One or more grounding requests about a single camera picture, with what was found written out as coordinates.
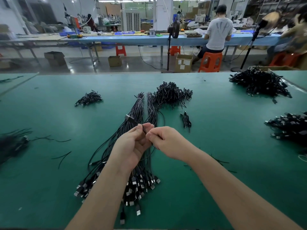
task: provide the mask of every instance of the red plastic stool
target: red plastic stool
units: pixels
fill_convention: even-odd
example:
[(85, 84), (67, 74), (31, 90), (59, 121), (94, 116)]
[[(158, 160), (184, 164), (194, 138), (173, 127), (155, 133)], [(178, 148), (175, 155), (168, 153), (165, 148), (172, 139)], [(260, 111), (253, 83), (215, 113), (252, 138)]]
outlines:
[(116, 46), (116, 55), (118, 56), (119, 54), (124, 54), (127, 56), (125, 46)]
[(180, 54), (180, 48), (181, 48), (181, 46), (171, 46), (171, 49), (170, 49), (169, 52), (171, 53), (171, 55), (175, 55), (175, 53), (177, 53), (177, 52)]
[(276, 56), (274, 56), (270, 66), (295, 66), (295, 63), (300, 54), (298, 53), (286, 53), (280, 52)]
[(201, 60), (201, 66), (198, 69), (198, 72), (205, 71), (206, 73), (213, 73), (213, 72), (219, 72), (221, 63), (222, 63), (222, 57), (223, 54), (220, 53), (209, 53), (206, 52), (203, 56), (203, 59)]

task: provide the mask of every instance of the left hand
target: left hand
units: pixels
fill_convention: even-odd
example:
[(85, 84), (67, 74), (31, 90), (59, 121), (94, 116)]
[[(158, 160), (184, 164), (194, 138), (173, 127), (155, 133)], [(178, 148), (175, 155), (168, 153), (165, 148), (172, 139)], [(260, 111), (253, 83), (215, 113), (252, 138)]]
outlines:
[(145, 132), (154, 128), (153, 124), (138, 124), (130, 131), (121, 135), (115, 142), (107, 164), (118, 166), (120, 172), (131, 173), (140, 161), (143, 153), (151, 146), (151, 142), (146, 139)]

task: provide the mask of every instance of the right hand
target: right hand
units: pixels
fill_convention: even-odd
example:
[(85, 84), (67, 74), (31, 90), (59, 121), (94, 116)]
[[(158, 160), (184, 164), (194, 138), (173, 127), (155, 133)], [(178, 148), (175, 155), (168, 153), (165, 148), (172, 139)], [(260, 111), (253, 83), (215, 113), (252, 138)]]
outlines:
[(146, 138), (168, 157), (183, 162), (187, 161), (189, 152), (194, 147), (193, 144), (172, 127), (152, 128), (146, 134)]

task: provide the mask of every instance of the white t-shirt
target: white t-shirt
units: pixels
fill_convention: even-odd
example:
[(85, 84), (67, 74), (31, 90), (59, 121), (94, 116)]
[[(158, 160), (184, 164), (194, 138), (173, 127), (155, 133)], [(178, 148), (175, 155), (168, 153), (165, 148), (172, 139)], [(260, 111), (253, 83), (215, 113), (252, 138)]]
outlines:
[(208, 26), (206, 34), (209, 35), (207, 48), (211, 50), (223, 50), (225, 38), (232, 35), (233, 23), (229, 18), (213, 19)]

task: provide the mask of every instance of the concrete floor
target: concrete floor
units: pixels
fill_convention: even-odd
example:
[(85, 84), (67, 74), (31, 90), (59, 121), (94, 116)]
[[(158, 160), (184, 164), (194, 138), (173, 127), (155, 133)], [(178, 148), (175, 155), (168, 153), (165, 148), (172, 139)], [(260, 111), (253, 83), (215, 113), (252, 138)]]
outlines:
[[(48, 51), (61, 51), (65, 55), (67, 66), (51, 67), (44, 58), (44, 52)], [(55, 47), (43, 47), (35, 48), (34, 52), (39, 59), (38, 64), (29, 50), (21, 50), (21, 54), (24, 57), (20, 59), (16, 51), (13, 49), (6, 49), (0, 51), (3, 55), (3, 59), (12, 59), (17, 66), (14, 68), (2, 70), (1, 73), (33, 73), (39, 72), (40, 74), (72, 74), (72, 73), (120, 73), (120, 72), (160, 72), (162, 68), (167, 67), (167, 50), (164, 47), (163, 51), (163, 66), (160, 63), (160, 47), (148, 47), (148, 46), (126, 46), (127, 56), (122, 56), (121, 67), (109, 67), (108, 57), (110, 55), (116, 55), (115, 48), (103, 49), (98, 52), (100, 62), (95, 63), (95, 67), (92, 66), (89, 59), (88, 50), (79, 48), (55, 48)], [(185, 46), (181, 47), (181, 54), (193, 54), (197, 55), (199, 50)], [(232, 58), (233, 47), (230, 47), (227, 56), (224, 60), (228, 61)], [(240, 67), (247, 51), (236, 51), (235, 60), (230, 64), (229, 62), (222, 62), (221, 71), (230, 71), (232, 67)], [(252, 49), (244, 68), (256, 65), (259, 60), (263, 60), (266, 54), (266, 50)], [(176, 61), (176, 55), (170, 56), (169, 68), (174, 70)], [(200, 61), (192, 66), (191, 72), (197, 72), (200, 66)]]

